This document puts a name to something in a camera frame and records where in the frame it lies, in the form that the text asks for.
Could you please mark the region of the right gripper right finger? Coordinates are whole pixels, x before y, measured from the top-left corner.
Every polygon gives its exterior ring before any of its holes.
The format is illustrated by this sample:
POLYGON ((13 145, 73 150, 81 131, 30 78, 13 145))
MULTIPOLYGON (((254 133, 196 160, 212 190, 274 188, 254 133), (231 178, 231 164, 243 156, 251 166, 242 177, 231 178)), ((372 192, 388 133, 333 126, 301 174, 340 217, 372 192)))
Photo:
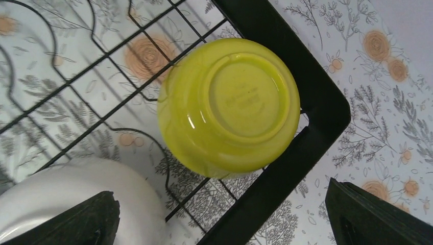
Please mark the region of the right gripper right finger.
POLYGON ((332 178, 325 198, 337 244, 432 244, 432 226, 350 182, 332 178))

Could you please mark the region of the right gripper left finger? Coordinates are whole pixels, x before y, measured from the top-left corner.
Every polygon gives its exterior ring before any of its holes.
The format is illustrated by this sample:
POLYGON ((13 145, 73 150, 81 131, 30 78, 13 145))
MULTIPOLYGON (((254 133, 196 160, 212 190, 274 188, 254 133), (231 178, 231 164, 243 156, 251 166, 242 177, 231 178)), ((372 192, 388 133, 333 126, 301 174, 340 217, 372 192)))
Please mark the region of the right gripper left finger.
POLYGON ((120 204, 102 191, 2 244, 114 244, 120 204))

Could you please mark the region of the white bowl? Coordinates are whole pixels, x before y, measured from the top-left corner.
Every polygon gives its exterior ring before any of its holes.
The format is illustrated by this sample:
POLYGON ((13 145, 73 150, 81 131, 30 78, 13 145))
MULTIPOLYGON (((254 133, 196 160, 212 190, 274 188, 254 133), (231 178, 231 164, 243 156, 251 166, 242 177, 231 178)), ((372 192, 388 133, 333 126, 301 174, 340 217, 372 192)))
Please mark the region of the white bowl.
POLYGON ((55 164, 1 195, 1 242, 96 195, 111 191, 119 202, 115 244, 163 244, 164 208, 152 186, 129 166, 102 158, 77 158, 55 164))

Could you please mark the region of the black wire dish rack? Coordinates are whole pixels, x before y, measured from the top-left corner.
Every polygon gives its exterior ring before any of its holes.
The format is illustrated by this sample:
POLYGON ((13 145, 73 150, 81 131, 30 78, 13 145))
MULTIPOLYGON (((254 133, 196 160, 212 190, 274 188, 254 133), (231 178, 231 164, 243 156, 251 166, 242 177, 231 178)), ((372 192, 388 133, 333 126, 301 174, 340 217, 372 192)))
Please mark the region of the black wire dish rack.
POLYGON ((268 1, 1 1, 1 190, 73 158, 139 172, 162 200, 166 244, 291 244, 290 193, 347 126, 349 105, 268 1), (162 139, 162 76, 194 48, 241 37, 274 51, 300 97, 271 165, 211 179, 162 139))

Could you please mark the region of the yellow-green bowl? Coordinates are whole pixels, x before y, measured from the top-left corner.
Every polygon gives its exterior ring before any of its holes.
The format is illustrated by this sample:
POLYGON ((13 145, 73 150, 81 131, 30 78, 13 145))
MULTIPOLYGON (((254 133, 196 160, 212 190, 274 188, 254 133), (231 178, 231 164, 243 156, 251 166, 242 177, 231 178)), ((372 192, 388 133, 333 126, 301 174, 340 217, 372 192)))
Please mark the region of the yellow-green bowl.
POLYGON ((209 178, 257 171, 295 137, 300 95, 285 63, 247 39, 206 43, 177 62, 162 82, 162 138, 186 168, 209 178))

